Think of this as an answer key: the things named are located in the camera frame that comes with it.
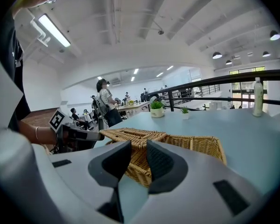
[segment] light blue tabletop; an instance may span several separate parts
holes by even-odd
[[[252,109],[193,111],[188,120],[182,120],[179,112],[166,112],[162,118],[142,112],[111,129],[123,127],[174,135],[215,136],[221,141],[227,166],[261,193],[276,188],[280,182],[280,123],[266,113],[254,117]],[[95,147],[109,140],[105,137]],[[147,189],[124,175],[119,183],[119,197],[128,222],[146,201]]]

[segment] white bottle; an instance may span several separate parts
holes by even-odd
[[[254,110],[253,115],[259,117],[262,115],[262,98],[263,98],[263,86],[260,82],[260,78],[255,78],[254,84]]]

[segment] green plant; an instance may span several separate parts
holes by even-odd
[[[185,107],[185,106],[182,107],[181,110],[182,110],[182,113],[183,113],[183,114],[188,114],[188,113],[189,113],[188,108]]]
[[[156,110],[156,109],[161,109],[163,107],[163,104],[160,101],[154,101],[151,105],[150,105],[152,110]]]

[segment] white shirt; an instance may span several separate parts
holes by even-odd
[[[112,97],[112,94],[107,89],[101,89],[98,96],[101,98],[105,105],[109,105],[110,110],[115,109],[115,105],[109,103],[108,98],[110,96]]]

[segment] bracelet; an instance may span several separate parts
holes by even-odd
[[[35,129],[35,136],[36,136],[36,140],[37,140],[37,141],[39,141],[39,140],[38,140],[38,137],[37,137],[37,129],[38,129],[38,128],[39,128],[39,126],[36,127],[36,129]]]

